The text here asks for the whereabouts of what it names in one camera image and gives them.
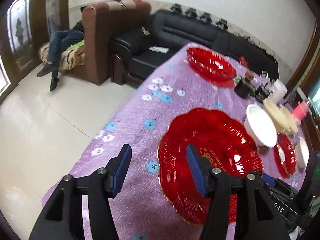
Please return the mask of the deep red glass bowl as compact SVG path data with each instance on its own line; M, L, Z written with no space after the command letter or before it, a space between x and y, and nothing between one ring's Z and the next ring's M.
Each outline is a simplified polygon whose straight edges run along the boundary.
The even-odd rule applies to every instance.
M236 77L236 70L220 54L200 47L187 49L189 66L207 81L225 82Z

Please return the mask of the beige plastic bowl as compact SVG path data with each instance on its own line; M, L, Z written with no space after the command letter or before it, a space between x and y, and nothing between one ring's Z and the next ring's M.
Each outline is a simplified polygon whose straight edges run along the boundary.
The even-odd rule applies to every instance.
M289 128L286 117L273 101L271 101L270 99L264 99L263 109L273 121L277 133L285 131Z
M298 126L292 113L284 105L281 105L280 111L286 120L285 131L287 134L297 134Z

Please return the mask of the white plastic jar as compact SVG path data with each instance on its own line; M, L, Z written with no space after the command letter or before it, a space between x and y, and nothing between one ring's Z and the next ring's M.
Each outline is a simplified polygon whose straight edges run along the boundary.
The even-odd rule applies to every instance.
M280 103L281 99L284 98L286 93L287 87L279 79L277 79L274 81L274 83L272 83L269 99L273 103L278 104Z

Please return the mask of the black clamp on sofa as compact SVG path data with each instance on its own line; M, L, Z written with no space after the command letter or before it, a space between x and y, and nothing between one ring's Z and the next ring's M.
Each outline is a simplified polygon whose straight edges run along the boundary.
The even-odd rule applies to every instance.
M205 24L211 24L212 23L212 18L211 18L211 15L207 12L204 12L200 17L199 19L205 23Z
M216 22L216 26L221 30L228 30L227 21L221 18L219 21Z
M171 6L170 10L173 14L182 14L183 13L182 6L177 3L173 4Z
M198 17L196 9L194 9L194 8L188 8L185 11L185 15L188 16L189 18L197 18Z

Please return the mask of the large white paper bowl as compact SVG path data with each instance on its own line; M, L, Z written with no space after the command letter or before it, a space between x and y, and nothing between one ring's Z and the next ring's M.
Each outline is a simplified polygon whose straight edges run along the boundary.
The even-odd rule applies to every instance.
M307 146L306 140L300 137L295 146L295 157L297 165L300 169L305 169L309 160L309 148Z

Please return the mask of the red gold-rimmed labelled plate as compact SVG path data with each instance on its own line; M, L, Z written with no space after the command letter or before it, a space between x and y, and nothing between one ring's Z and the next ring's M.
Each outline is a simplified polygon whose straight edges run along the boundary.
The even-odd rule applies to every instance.
M284 133L278 133L277 144L273 147L274 160L282 178L290 178L296 172L295 150Z

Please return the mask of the black motor with gear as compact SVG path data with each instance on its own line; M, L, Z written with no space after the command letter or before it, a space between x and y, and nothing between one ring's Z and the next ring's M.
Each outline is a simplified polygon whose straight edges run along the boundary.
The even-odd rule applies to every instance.
M250 70L247 70L245 72L245 76L242 77L234 87L235 93L243 99L247 98L253 87L252 86L253 79L254 79L254 74Z

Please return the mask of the grey black electric motor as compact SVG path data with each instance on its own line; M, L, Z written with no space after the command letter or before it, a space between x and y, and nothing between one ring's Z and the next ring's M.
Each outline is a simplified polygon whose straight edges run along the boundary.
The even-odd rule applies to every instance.
M255 99L263 103L264 99L268 98L270 96L270 91L268 90L268 82L264 85L261 84L255 91Z

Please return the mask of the small white paper bowl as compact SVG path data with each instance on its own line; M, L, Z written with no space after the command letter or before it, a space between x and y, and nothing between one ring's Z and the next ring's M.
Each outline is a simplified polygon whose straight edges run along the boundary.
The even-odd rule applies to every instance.
M270 116L258 105L246 108L244 127L258 146L273 148L277 143L277 131Z

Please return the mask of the black leather sofa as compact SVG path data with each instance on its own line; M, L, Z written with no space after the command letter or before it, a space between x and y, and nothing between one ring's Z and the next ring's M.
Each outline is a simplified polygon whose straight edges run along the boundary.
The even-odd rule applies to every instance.
M196 18L169 10L157 10L141 27L125 31L109 42L111 80L119 85L126 81L142 83L161 64L183 46L195 42L236 61L244 57L250 70L279 78L278 63L249 37L236 36Z

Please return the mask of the seated person in jeans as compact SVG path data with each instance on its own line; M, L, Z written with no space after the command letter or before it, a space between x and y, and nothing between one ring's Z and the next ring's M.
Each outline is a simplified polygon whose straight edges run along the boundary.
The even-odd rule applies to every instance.
M84 26L82 21L76 23L72 29L58 30L52 34L49 42L47 63L37 73L37 77L52 74L49 90L52 92L59 83L58 71L62 53L70 46L84 39Z

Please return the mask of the red plastic bag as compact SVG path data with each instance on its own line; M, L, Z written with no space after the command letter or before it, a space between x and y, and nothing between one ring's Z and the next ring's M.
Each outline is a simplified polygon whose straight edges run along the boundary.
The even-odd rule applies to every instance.
M245 59L244 56L239 57L239 62L240 62L240 64L243 65L245 68L249 69L248 61L246 61L246 59Z

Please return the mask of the wooden glass door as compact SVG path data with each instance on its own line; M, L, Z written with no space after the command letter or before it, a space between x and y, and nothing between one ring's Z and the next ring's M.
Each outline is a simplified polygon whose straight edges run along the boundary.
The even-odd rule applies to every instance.
M40 64L40 46L68 27L68 0L6 1L1 14L1 101Z

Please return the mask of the purple floral tablecloth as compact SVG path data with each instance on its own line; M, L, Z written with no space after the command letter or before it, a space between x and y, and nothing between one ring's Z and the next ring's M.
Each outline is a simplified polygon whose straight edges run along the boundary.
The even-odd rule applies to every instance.
M219 88L195 73L180 49L158 67L89 143L71 169L84 177L105 166L124 144L132 160L123 188L110 200L120 239L198 239L201 228L181 219L159 184L157 150L172 120L193 108L219 109L244 121L251 99Z

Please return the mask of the wooden cabinet counter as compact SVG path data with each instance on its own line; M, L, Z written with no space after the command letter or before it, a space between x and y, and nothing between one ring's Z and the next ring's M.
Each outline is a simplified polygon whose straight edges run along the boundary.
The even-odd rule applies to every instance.
M319 110L311 92L319 89L319 22L315 23L307 50L294 74L286 84L285 99L293 107L303 102L309 107L302 120L302 130L310 151L319 150Z

